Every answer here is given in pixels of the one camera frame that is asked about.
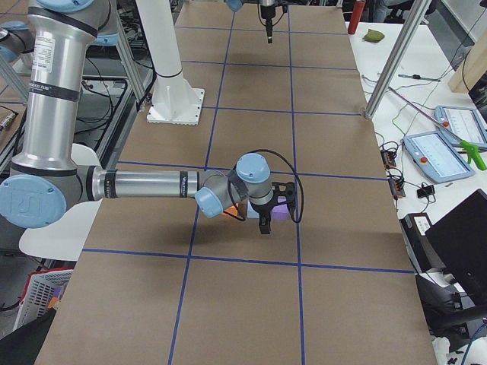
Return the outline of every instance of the white basket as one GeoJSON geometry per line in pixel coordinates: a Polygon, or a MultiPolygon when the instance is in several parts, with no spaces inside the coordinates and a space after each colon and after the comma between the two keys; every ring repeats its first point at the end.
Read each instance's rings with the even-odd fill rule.
{"type": "Polygon", "coordinates": [[[72,272],[72,269],[55,268],[29,275],[18,307],[14,331],[41,317],[47,311],[54,290],[67,283],[72,272]]]}

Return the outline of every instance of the person's leg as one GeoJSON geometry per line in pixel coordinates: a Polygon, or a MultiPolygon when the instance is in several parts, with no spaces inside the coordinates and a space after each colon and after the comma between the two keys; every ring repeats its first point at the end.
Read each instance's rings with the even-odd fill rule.
{"type": "Polygon", "coordinates": [[[406,0],[375,0],[374,22],[383,23],[389,14],[388,6],[398,5],[406,0]]]}

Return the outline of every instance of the red cylinder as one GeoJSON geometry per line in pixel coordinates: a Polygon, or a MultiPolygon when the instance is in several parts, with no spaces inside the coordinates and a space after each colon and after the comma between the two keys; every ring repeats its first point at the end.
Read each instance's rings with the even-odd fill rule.
{"type": "Polygon", "coordinates": [[[357,0],[353,7],[352,19],[350,19],[349,24],[349,34],[355,34],[357,30],[358,23],[360,23],[360,18],[364,12],[365,1],[357,0]]]}

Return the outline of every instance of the computer monitor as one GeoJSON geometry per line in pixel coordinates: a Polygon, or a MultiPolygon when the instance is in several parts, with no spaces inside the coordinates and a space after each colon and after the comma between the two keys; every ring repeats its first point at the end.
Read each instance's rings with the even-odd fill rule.
{"type": "Polygon", "coordinates": [[[487,304],[487,194],[476,190],[426,236],[472,301],[487,304]]]}

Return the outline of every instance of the light blue cap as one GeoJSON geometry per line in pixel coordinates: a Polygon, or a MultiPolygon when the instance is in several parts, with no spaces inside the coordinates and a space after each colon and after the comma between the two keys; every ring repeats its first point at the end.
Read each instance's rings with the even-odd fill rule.
{"type": "Polygon", "coordinates": [[[66,212],[66,199],[58,187],[39,176],[16,175],[0,185],[0,214],[23,228],[41,228],[66,212]]]}
{"type": "Polygon", "coordinates": [[[75,13],[91,5],[94,0],[37,0],[40,6],[58,13],[75,13]]]}
{"type": "Polygon", "coordinates": [[[0,27],[6,30],[28,30],[27,25],[23,21],[6,21],[0,24],[0,27]]]}
{"type": "Polygon", "coordinates": [[[259,184],[271,176],[266,159],[260,154],[245,154],[237,162],[237,175],[244,182],[259,184]]]}
{"type": "Polygon", "coordinates": [[[17,58],[14,51],[2,46],[0,46],[0,56],[7,62],[13,62],[17,58]]]}
{"type": "Polygon", "coordinates": [[[227,6],[235,13],[239,11],[243,5],[241,0],[227,0],[227,6]]]}
{"type": "Polygon", "coordinates": [[[94,41],[95,46],[116,46],[119,42],[119,34],[104,34],[98,35],[97,40],[94,41]]]}
{"type": "Polygon", "coordinates": [[[203,214],[208,218],[213,218],[223,213],[223,205],[220,199],[206,186],[196,192],[195,200],[203,214]]]}

